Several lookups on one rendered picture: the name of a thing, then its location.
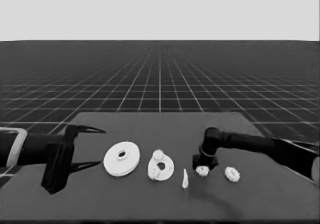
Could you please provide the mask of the large white toothed gear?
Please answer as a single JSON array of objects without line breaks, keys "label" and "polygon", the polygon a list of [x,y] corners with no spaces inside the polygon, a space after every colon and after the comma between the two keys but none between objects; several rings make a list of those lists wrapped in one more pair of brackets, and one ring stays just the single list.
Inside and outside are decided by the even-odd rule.
[{"label": "large white toothed gear", "polygon": [[240,172],[234,167],[226,167],[224,174],[230,182],[236,183],[240,180]]}]

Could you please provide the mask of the large thick white disc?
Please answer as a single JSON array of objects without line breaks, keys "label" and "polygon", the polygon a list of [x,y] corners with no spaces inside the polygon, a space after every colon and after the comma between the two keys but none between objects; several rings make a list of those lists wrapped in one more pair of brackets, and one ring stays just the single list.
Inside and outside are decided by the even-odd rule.
[{"label": "large thick white disc", "polygon": [[103,166],[111,176],[122,177],[131,173],[139,161],[140,149],[138,145],[130,141],[123,141],[108,149],[103,158]]}]

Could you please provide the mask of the white round carrier with pins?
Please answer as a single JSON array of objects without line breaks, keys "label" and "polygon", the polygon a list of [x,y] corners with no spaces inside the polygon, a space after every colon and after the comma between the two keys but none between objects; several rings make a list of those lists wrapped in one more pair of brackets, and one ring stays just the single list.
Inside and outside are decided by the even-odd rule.
[{"label": "white round carrier with pins", "polygon": [[164,158],[162,161],[158,162],[151,157],[148,163],[148,171],[155,167],[158,166],[161,170],[159,179],[156,181],[166,181],[168,180],[174,173],[174,162],[173,160],[165,154]]}]

